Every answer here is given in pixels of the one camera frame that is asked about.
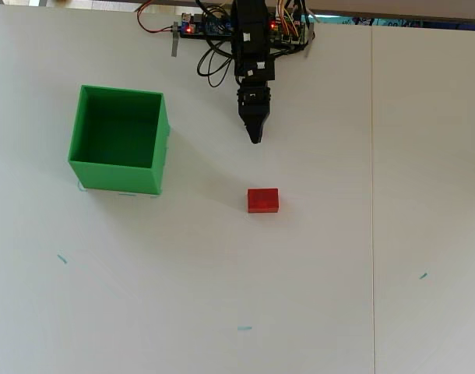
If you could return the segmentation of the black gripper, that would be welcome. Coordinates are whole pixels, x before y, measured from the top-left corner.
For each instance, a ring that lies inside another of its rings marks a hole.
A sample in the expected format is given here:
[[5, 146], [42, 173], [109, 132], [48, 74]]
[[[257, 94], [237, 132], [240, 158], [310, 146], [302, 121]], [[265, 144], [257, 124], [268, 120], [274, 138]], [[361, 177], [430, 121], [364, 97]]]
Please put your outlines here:
[[[269, 81], [275, 79], [274, 58], [238, 59], [234, 64], [234, 75], [238, 84], [238, 114], [252, 143], [260, 143], [270, 113]], [[258, 106], [256, 119], [255, 106]]]

